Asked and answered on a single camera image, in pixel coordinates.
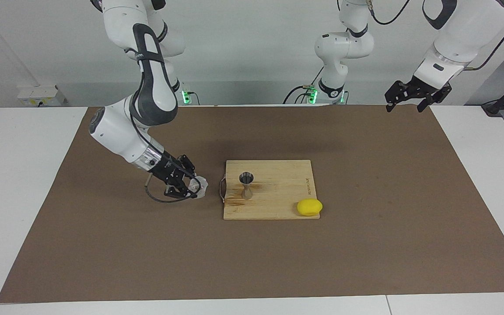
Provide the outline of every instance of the yellow lemon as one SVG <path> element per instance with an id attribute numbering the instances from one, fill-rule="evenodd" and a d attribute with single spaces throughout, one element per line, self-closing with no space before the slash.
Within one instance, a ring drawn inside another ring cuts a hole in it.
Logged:
<path id="1" fill-rule="evenodd" d="M 318 199 L 310 198 L 303 199 L 297 203 L 298 213 L 306 216 L 312 217 L 317 215 L 322 210 L 322 203 Z"/>

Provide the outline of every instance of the brown surface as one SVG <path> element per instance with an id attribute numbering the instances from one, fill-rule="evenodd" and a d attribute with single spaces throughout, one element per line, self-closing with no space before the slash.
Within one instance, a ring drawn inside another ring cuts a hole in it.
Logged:
<path id="1" fill-rule="evenodd" d="M 210 187 L 169 206 L 92 112 L 0 303 L 504 291 L 504 236 L 430 110 L 182 108 L 152 135 Z M 321 219 L 223 220 L 224 162 L 244 159 L 310 159 Z"/>
<path id="2" fill-rule="evenodd" d="M 245 200 L 240 174 L 254 175 L 250 185 L 252 198 Z M 314 220 L 320 214 L 305 217 L 297 203 L 316 199 L 316 186 L 310 160 L 229 160 L 226 163 L 226 220 Z"/>

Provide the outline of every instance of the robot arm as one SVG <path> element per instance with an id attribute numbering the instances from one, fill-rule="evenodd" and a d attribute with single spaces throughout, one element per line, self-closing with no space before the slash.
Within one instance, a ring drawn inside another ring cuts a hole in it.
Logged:
<path id="1" fill-rule="evenodd" d="M 441 1 L 442 12 L 435 19 L 429 18 L 423 7 L 426 19 L 440 32 L 412 80 L 406 84 L 397 80 L 386 92 L 388 112 L 411 98 L 423 98 L 419 112 L 442 102 L 452 90 L 449 81 L 504 28 L 504 0 Z"/>
<path id="2" fill-rule="evenodd" d="M 368 56 L 375 45 L 368 32 L 369 11 L 366 0 L 342 0 L 339 20 L 345 32 L 324 34 L 316 40 L 316 55 L 324 62 L 317 90 L 321 102 L 338 102 L 348 73 L 344 59 Z"/>
<path id="3" fill-rule="evenodd" d="M 102 11 L 108 38 L 137 61 L 141 71 L 140 88 L 123 100 L 100 108 L 92 117 L 89 131 L 106 149 L 122 156 L 166 184 L 164 195 L 184 200 L 195 198 L 184 177 L 202 185 L 194 165 L 185 156 L 174 159 L 147 130 L 174 119 L 178 102 L 172 82 L 174 68 L 164 60 L 184 51 L 184 41 L 168 26 L 158 12 L 160 0 L 92 0 Z"/>

